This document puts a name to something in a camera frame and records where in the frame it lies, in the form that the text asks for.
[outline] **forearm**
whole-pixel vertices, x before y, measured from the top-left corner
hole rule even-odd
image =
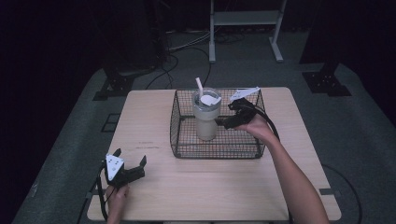
[[[288,208],[297,223],[329,223],[323,203],[309,179],[275,138],[262,138],[274,161]]]

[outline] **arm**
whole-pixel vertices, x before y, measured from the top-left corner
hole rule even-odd
[[[329,223],[323,203],[309,179],[273,134],[264,118],[256,115],[245,130],[267,145],[274,161],[286,204],[297,223]]]
[[[108,218],[107,224],[118,224],[122,218],[123,208],[126,204],[129,186],[125,185],[120,189],[115,189],[113,186],[108,186],[106,189],[106,196],[108,202]]]

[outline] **black curtain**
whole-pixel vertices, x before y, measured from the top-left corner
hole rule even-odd
[[[337,61],[348,66],[396,125],[394,8],[385,0],[322,0],[301,63]]]

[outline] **dark background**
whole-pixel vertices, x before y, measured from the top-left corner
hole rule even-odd
[[[1,215],[6,223],[14,218],[81,91],[105,59],[133,69],[157,66],[163,55],[161,31],[208,29],[207,0],[163,1],[157,8],[160,18],[152,2],[1,1],[1,176],[7,208]],[[279,7],[279,1],[228,4],[216,1],[219,10]],[[393,124],[394,8],[384,0],[289,1],[282,23],[287,32],[311,28],[301,63],[339,60],[358,74]]]

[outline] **hand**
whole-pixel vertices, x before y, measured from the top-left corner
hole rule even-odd
[[[244,130],[262,140],[265,144],[276,138],[265,118],[258,114],[248,124],[242,124],[235,129]]]
[[[106,189],[107,203],[108,203],[108,223],[120,223],[122,218],[123,208],[126,204],[129,194],[129,186],[125,185],[120,189],[113,186],[108,186]]]

